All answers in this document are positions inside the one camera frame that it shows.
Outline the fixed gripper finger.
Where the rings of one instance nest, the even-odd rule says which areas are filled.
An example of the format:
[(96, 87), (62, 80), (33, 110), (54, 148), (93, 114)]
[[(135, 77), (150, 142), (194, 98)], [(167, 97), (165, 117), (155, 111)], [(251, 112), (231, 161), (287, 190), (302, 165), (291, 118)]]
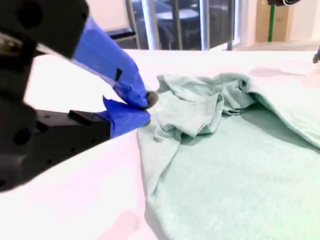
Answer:
[(106, 110), (102, 112), (37, 111), (37, 174), (150, 122), (146, 110), (106, 98), (103, 104)]

